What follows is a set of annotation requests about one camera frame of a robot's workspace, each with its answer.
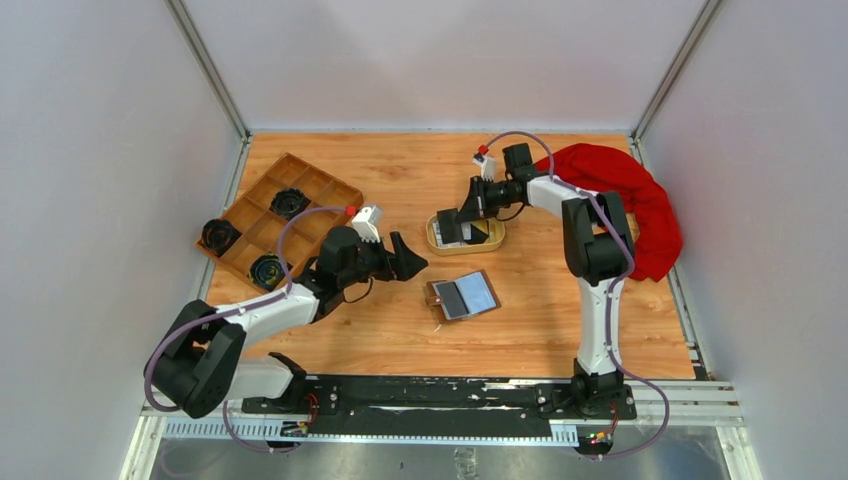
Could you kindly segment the black card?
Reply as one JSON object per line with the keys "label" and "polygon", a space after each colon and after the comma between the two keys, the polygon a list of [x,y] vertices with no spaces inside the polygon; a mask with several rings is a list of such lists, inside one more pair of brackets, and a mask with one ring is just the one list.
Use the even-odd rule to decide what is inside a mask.
{"label": "black card", "polygon": [[446,320],[453,321],[466,318],[470,311],[455,282],[440,282],[434,285],[434,291],[440,298]]}
{"label": "black card", "polygon": [[440,210],[436,214],[439,236],[444,244],[459,243],[464,240],[461,222],[457,219],[456,208]]}

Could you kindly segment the beige oval tray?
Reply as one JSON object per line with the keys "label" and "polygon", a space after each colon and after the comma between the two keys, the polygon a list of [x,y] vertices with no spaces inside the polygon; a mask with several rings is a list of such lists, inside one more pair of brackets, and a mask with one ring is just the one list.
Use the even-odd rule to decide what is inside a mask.
{"label": "beige oval tray", "polygon": [[432,227],[430,226],[434,220],[437,220],[436,216],[431,216],[425,222],[425,236],[429,249],[438,256],[458,256],[491,252],[497,250],[506,237],[505,225],[498,219],[476,220],[469,222],[472,225],[472,236],[468,241],[469,246],[454,249],[438,249],[434,242]]}

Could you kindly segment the brown leather card holder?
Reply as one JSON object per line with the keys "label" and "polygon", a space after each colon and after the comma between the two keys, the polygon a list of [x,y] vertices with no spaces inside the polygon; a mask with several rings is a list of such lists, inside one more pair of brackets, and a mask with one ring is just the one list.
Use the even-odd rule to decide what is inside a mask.
{"label": "brown leather card holder", "polygon": [[[440,282],[455,282],[462,293],[470,314],[463,319],[449,321],[445,319],[440,298],[434,291],[434,285]],[[465,321],[483,314],[490,313],[502,307],[494,287],[484,270],[465,274],[455,280],[438,280],[427,282],[424,286],[425,305],[433,312],[440,324],[451,324]]]}

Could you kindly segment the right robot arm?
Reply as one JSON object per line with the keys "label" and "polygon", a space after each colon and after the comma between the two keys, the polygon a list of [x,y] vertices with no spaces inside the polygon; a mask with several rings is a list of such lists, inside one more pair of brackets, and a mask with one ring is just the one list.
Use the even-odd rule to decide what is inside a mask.
{"label": "right robot arm", "polygon": [[470,179],[464,203],[437,216],[442,239],[458,242],[464,225],[515,204],[561,220],[566,265],[581,298],[581,341],[566,403],[584,417],[596,417],[626,394],[617,328],[623,282],[635,261],[622,199],[538,170],[526,143],[504,148],[503,157],[506,177],[497,181],[495,159],[487,146],[478,148],[472,161],[480,173]]}

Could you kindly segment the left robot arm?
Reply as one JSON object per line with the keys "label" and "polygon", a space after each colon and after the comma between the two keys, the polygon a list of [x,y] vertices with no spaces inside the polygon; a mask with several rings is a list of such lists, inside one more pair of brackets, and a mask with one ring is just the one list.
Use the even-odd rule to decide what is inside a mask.
{"label": "left robot arm", "polygon": [[243,351],[325,318],[356,283],[408,281],[427,267],[399,232],[391,232],[390,240],[386,248],[337,226],[285,288],[229,306],[186,304],[143,369],[148,402],[194,419],[236,399],[267,398],[283,413],[298,411],[306,400],[305,370],[280,353],[243,358]]}

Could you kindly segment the red cloth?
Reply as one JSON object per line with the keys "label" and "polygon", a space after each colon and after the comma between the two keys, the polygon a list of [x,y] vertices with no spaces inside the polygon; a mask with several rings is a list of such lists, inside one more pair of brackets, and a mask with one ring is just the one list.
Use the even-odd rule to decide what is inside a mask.
{"label": "red cloth", "polygon": [[682,231],[666,190],[635,158],[612,147],[577,143],[534,165],[544,172],[553,167],[562,180],[584,189],[617,192],[639,228],[630,277],[659,282],[669,274],[683,249]]}

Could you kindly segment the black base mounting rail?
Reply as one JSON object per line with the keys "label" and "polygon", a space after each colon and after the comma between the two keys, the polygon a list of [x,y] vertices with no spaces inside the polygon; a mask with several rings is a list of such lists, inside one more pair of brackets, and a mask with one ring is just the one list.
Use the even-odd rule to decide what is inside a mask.
{"label": "black base mounting rail", "polygon": [[308,376],[280,399],[250,398],[246,414],[304,414],[313,433],[446,438],[537,439],[552,421],[634,420],[630,388],[579,403],[569,381],[513,382],[506,378]]}

